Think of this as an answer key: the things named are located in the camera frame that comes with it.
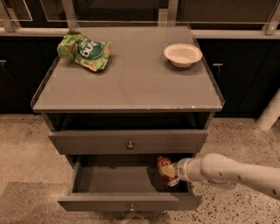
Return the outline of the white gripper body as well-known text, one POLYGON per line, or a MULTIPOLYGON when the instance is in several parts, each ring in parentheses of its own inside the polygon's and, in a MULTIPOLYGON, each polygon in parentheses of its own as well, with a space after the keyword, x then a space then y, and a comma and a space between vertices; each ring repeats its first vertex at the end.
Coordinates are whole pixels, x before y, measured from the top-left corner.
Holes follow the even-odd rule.
POLYGON ((179 179, 182 181, 190 181, 188 170, 187 170, 189 161, 190 161, 189 158, 184 158, 179 160, 176 164, 177 175, 179 179))

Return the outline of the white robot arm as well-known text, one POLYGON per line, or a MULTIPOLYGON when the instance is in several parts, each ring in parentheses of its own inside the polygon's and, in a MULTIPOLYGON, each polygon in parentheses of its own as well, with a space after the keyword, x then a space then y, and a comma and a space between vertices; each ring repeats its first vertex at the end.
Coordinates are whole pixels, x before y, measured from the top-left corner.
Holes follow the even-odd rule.
POLYGON ((157 169, 168 186, 185 181, 234 189, 236 184, 241 184, 280 200, 279 168, 240 163, 230 157, 210 153, 204 157, 183 158, 175 163, 168 157, 159 157, 157 169))

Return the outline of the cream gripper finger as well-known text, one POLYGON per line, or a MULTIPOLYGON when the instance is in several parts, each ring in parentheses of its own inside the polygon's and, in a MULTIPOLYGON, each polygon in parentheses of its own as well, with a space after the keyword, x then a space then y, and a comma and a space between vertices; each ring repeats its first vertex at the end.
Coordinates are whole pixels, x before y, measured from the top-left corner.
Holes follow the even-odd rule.
POLYGON ((172 164, 163 165, 160 168, 160 172, 162 175, 165 175, 169 178, 175 179, 177 177, 176 169, 174 168, 174 166, 172 164))

